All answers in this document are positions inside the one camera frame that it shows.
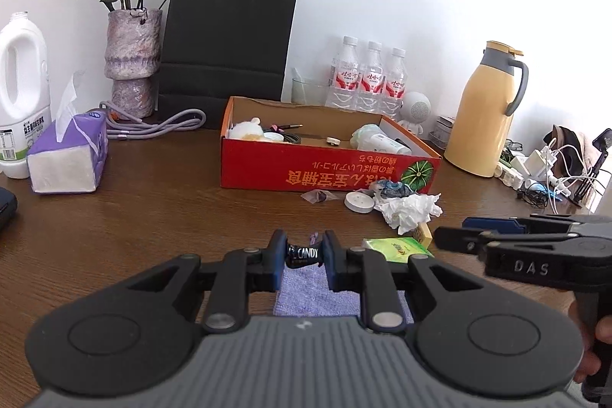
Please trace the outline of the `person right hand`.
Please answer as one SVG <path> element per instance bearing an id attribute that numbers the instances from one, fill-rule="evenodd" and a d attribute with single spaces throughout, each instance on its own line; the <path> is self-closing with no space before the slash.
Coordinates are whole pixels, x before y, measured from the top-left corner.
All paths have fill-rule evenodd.
<path id="1" fill-rule="evenodd" d="M 574 382 L 582 383 L 588 376 L 596 374 L 601 368 L 602 362 L 596 354 L 593 353 L 593 343 L 595 340 L 606 344 L 611 344 L 612 339 L 612 317 L 606 316 L 599 320 L 594 330 L 590 330 L 581 320 L 579 316 L 578 303 L 574 301 L 568 308 L 568 317 L 580 329 L 584 353 L 577 373 L 574 375 Z"/>

